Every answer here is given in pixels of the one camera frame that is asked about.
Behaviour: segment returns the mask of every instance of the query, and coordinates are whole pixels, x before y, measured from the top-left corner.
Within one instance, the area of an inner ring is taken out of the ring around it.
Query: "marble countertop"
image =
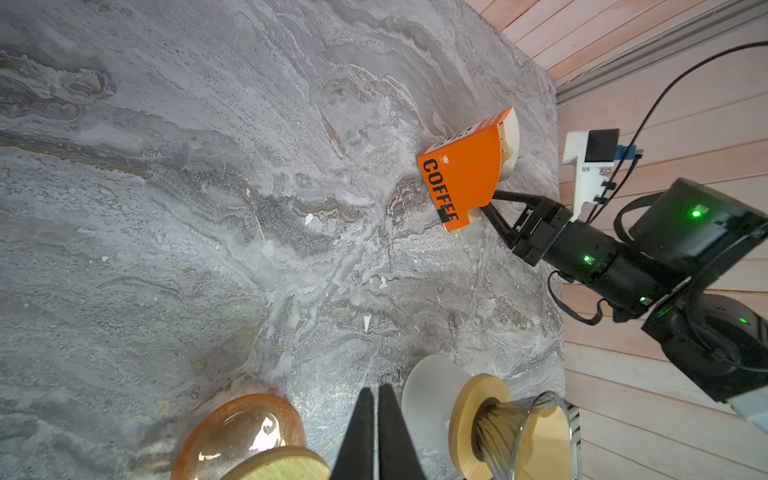
[[[0,477],[167,478],[256,391],[332,465],[433,353],[562,394],[549,267],[415,164],[509,105],[556,197],[553,82],[461,0],[0,0]]]

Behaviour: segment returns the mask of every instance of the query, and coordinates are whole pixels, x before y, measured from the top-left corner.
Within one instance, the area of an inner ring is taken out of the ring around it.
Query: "wooden wall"
[[[558,85],[726,0],[466,0]]]
[[[598,128],[619,127],[626,144],[679,73],[718,51],[766,39],[768,20],[755,22],[561,106],[561,149],[566,132]],[[621,207],[667,189],[678,177],[768,211],[768,48],[732,54],[693,73],[660,104],[638,145],[645,150],[641,166],[594,223],[598,228],[611,233]],[[572,168],[561,169],[564,203],[572,199]],[[637,216],[628,214],[625,226]],[[768,316],[768,245],[718,280],[713,293]],[[564,299],[591,316],[599,297],[565,285]],[[582,408],[585,476],[768,479],[768,435],[710,400],[667,361],[641,325],[642,320],[616,324],[609,318],[586,326],[564,315],[566,398]]]

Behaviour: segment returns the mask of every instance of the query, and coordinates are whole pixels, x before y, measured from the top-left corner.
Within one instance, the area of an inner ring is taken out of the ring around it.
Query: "robotic arm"
[[[717,402],[728,402],[768,433],[768,322],[731,298],[704,290],[768,237],[768,215],[716,190],[678,178],[669,190],[630,202],[614,220],[617,237],[578,219],[584,201],[606,186],[599,173],[613,165],[618,130],[568,134],[564,163],[577,167],[574,212],[540,195],[496,191],[495,200],[524,203],[513,226],[489,204],[483,213],[513,254],[543,260],[559,276],[599,293],[597,314],[575,319],[596,325],[600,304],[616,323],[650,315],[643,331],[667,358]],[[650,207],[627,232],[629,211]]]

